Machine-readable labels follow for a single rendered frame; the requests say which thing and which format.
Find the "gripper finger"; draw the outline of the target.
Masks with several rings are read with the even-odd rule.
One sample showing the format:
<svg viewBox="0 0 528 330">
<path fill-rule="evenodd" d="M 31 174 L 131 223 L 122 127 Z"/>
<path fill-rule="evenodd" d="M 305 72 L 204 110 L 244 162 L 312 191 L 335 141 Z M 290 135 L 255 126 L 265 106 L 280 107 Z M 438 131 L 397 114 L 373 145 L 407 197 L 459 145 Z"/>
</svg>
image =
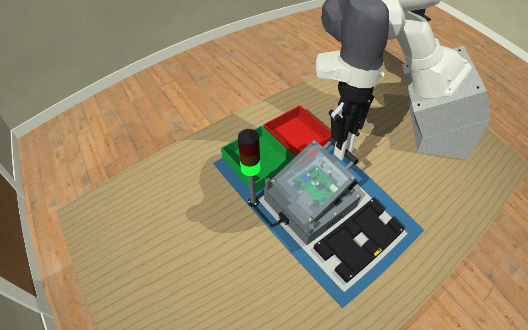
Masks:
<svg viewBox="0 0 528 330">
<path fill-rule="evenodd" d="M 353 146 L 355 143 L 356 137 L 360 135 L 358 129 L 362 129 L 364 126 L 365 118 L 367 117 L 369 107 L 373 102 L 374 96 L 372 95 L 371 99 L 368 102 L 360 103 L 358 112 L 356 112 L 354 119 L 351 122 L 350 130 L 347 137 L 346 149 L 352 153 Z"/>
<path fill-rule="evenodd" d="M 340 160 L 344 158 L 351 121 L 354 119 L 356 111 L 358 110 L 358 106 L 354 104 L 351 114 L 346 115 L 342 109 L 343 105 L 344 103 L 341 102 L 335 111 L 329 111 L 329 115 L 331 116 L 331 137 L 336 141 L 334 154 Z"/>
</svg>

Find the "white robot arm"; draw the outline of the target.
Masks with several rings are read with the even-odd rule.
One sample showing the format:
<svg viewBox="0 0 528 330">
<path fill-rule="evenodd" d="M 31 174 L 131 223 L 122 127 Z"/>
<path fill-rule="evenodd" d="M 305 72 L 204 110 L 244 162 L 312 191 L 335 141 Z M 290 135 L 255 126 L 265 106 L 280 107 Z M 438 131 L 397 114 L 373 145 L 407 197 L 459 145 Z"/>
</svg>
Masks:
<svg viewBox="0 0 528 330">
<path fill-rule="evenodd" d="M 342 46 L 317 55 L 317 77 L 372 88 L 384 77 L 380 70 L 387 40 L 396 38 L 414 92 L 423 98 L 452 96 L 472 67 L 457 51 L 440 45 L 424 17 L 410 12 L 440 1 L 325 0 L 322 24 Z"/>
</svg>

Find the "green bin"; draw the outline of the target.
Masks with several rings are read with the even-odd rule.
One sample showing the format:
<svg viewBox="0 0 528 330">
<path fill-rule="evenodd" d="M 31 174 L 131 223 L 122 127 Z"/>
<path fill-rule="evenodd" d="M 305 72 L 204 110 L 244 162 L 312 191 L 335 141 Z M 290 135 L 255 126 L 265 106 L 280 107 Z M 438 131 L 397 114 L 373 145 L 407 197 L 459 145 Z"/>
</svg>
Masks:
<svg viewBox="0 0 528 330">
<path fill-rule="evenodd" d="M 255 193 L 257 193 L 265 188 L 266 178 L 272 180 L 295 156 L 263 126 L 259 126 L 254 130 L 258 132 L 260 148 L 260 171 L 255 175 Z M 221 152 L 225 162 L 249 188 L 248 176 L 241 171 L 237 139 L 222 147 Z"/>
</svg>

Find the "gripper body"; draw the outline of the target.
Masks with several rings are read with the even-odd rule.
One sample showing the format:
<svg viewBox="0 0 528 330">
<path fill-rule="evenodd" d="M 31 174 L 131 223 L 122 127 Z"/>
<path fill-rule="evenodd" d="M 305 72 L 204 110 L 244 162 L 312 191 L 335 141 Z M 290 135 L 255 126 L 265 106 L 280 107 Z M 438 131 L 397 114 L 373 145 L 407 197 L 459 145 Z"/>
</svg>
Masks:
<svg viewBox="0 0 528 330">
<path fill-rule="evenodd" d="M 339 82 L 339 93 L 340 103 L 343 102 L 343 112 L 350 116 L 352 106 L 356 105 L 359 108 L 360 103 L 368 102 L 373 94 L 374 87 L 372 88 L 357 88 L 346 84 L 345 82 Z"/>
</svg>

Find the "red bin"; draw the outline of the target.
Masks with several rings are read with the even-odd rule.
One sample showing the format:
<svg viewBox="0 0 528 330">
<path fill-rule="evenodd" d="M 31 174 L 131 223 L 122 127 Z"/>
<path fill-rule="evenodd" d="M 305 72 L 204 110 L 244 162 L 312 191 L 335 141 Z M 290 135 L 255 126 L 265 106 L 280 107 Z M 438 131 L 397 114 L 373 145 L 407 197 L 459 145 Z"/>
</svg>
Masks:
<svg viewBox="0 0 528 330">
<path fill-rule="evenodd" d="M 331 131 L 301 106 L 265 123 L 264 128 L 295 157 L 311 141 L 324 147 L 331 138 Z"/>
</svg>

